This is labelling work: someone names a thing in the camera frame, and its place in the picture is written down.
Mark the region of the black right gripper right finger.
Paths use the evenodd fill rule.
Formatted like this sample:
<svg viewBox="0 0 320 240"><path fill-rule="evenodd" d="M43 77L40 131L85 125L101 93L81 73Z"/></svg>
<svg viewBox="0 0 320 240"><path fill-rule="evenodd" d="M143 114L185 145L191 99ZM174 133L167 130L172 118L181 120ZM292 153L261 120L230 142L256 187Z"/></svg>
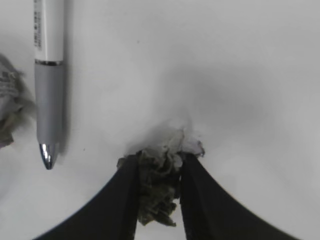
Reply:
<svg viewBox="0 0 320 240"><path fill-rule="evenodd" d="M310 240L313 202L297 179L252 158L201 162L182 152L180 205L189 240Z"/></svg>

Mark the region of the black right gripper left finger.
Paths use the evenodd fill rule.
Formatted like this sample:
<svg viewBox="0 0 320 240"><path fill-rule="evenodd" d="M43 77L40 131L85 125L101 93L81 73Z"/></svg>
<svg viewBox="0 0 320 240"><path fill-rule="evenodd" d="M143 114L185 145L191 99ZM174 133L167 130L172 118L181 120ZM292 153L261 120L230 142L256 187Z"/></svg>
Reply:
<svg viewBox="0 0 320 240"><path fill-rule="evenodd" d="M101 191L39 240L133 240L139 208L138 159L129 155Z"/></svg>

